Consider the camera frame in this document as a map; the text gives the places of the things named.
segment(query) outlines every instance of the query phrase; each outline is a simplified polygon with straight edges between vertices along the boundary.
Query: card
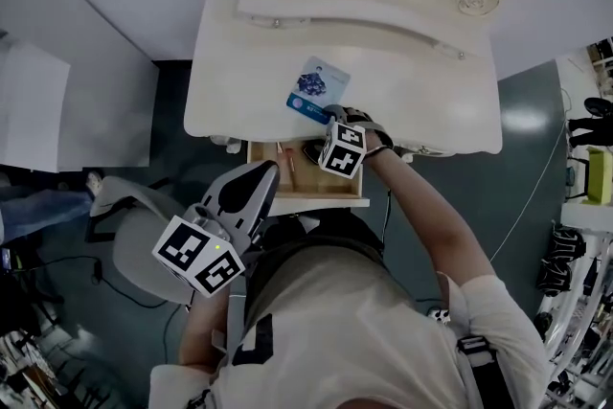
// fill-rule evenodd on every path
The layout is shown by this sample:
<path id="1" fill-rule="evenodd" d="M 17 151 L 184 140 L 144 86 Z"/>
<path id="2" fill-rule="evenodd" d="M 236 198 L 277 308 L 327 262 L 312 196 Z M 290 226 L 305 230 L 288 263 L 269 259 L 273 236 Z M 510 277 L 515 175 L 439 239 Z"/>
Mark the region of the card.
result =
<path id="1" fill-rule="evenodd" d="M 174 216 L 153 248 L 170 272 L 212 297 L 245 269 L 230 242 Z"/>
<path id="2" fill-rule="evenodd" d="M 311 120 L 327 125 L 329 116 L 324 114 L 323 108 L 340 103 L 349 79 L 349 74 L 318 57 L 311 57 L 305 63 L 286 104 Z"/>

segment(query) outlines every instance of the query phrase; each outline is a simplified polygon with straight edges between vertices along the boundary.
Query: blue card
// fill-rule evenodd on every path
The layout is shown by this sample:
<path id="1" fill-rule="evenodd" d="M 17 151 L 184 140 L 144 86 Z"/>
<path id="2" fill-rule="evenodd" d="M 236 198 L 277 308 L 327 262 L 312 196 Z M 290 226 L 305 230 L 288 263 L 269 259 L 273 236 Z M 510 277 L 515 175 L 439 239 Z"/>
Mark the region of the blue card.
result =
<path id="1" fill-rule="evenodd" d="M 327 125 L 329 116 L 322 109 L 329 104 L 340 103 L 350 75 L 318 57 L 309 58 L 300 74 L 287 98 L 287 106 Z"/>

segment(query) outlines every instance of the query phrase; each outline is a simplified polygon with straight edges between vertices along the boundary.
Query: white vanity table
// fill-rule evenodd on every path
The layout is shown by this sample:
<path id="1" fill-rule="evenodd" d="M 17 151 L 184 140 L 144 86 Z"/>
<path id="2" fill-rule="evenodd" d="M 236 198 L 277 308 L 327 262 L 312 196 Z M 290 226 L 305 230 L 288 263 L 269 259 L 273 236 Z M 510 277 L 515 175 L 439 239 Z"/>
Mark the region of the white vanity table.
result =
<path id="1" fill-rule="evenodd" d="M 497 153 L 488 26 L 502 1 L 206 0 L 186 131 L 255 142 L 324 135 L 285 106 L 316 56 L 351 75 L 341 103 L 368 111 L 397 145 L 437 156 Z"/>

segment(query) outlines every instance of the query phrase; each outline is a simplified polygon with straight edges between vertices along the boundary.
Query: black strap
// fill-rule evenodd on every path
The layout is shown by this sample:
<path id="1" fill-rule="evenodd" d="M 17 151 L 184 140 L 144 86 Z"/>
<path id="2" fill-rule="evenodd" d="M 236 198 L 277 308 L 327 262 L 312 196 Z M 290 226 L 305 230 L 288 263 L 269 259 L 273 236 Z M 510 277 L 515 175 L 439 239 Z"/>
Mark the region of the black strap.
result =
<path id="1" fill-rule="evenodd" d="M 483 336 L 465 337 L 458 341 L 458 350 L 463 352 L 470 361 L 484 409 L 514 409 L 507 381 L 498 364 L 496 350 L 489 346 L 488 340 Z M 491 356 L 490 362 L 474 366 L 474 355 L 483 352 Z"/>

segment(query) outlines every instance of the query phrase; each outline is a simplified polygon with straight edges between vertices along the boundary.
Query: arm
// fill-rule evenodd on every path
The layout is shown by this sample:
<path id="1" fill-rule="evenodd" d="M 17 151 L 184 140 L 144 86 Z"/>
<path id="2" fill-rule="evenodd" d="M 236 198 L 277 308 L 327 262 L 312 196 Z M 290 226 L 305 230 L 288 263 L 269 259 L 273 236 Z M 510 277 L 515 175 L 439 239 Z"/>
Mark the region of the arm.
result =
<path id="1" fill-rule="evenodd" d="M 222 353 L 212 344 L 214 330 L 226 332 L 230 287 L 219 291 L 212 298 L 196 293 L 192 309 L 181 338 L 179 364 L 196 368 L 207 374 L 216 371 Z"/>
<path id="2" fill-rule="evenodd" d="M 367 145 L 370 149 L 381 144 L 374 133 L 368 132 Z M 392 190 L 437 271 L 459 285 L 478 276 L 495 274 L 460 214 L 400 157 L 386 149 L 366 163 Z"/>

